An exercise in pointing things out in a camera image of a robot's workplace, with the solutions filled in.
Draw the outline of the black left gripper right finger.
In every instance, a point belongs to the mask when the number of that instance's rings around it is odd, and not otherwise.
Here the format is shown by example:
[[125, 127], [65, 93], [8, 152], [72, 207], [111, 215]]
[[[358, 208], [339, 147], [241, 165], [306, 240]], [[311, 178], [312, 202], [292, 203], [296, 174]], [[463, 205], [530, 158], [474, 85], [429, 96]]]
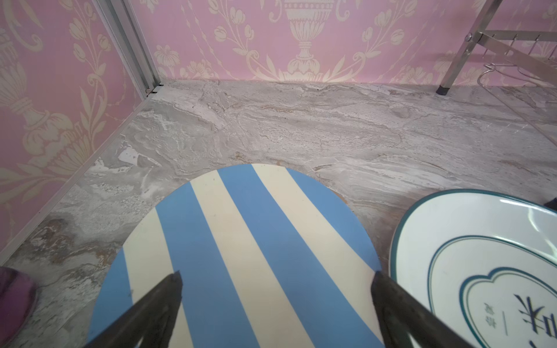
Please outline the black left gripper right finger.
[[470, 347], [388, 275], [379, 271], [371, 297], [386, 347]]

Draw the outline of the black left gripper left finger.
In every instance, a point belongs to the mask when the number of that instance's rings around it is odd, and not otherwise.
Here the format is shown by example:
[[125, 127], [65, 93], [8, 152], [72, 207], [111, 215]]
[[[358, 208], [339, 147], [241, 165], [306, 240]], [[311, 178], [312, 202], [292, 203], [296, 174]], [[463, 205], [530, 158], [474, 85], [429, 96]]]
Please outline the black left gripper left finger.
[[167, 275], [85, 348], [169, 347], [182, 288], [180, 272]]

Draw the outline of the stainless steel dish rack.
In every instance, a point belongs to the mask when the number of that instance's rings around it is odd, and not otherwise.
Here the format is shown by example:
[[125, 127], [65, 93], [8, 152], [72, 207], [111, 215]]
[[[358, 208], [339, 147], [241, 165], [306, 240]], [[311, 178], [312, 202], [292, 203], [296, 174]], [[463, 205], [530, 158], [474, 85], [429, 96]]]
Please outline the stainless steel dish rack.
[[556, 137], [545, 132], [540, 127], [539, 121], [532, 120], [528, 115], [513, 107], [510, 102], [483, 82], [485, 76], [496, 73], [522, 82], [528, 87], [544, 88], [547, 94], [556, 94], [556, 48], [553, 47], [547, 54], [536, 55], [534, 53], [537, 46], [543, 44], [555, 46], [556, 32], [519, 29], [490, 30], [488, 26], [502, 4], [502, 1], [481, 1], [476, 6], [477, 14], [474, 22], [440, 80], [436, 94], [440, 96], [448, 94], [465, 64], [470, 60], [473, 51], [479, 46], [484, 50], [483, 55], [489, 56], [489, 59], [484, 64], [484, 71], [477, 78], [477, 84], [555, 145]]

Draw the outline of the blue cream striped plate rear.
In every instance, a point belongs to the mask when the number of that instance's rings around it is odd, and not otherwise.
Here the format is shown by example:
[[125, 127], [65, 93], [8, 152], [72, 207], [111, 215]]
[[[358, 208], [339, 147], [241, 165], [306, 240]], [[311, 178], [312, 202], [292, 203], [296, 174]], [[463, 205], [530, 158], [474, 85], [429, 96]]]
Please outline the blue cream striped plate rear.
[[381, 347], [370, 290], [380, 268], [360, 221], [318, 181], [278, 165], [221, 168], [133, 229], [88, 337], [177, 272], [172, 347]]

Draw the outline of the purple drink bottle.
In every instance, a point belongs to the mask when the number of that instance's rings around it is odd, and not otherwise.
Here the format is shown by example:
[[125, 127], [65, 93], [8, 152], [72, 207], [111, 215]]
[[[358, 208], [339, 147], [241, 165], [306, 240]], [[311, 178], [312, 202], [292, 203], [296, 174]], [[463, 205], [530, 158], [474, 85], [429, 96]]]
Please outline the purple drink bottle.
[[36, 300], [37, 285], [29, 275], [1, 267], [1, 347], [6, 347], [18, 335]]

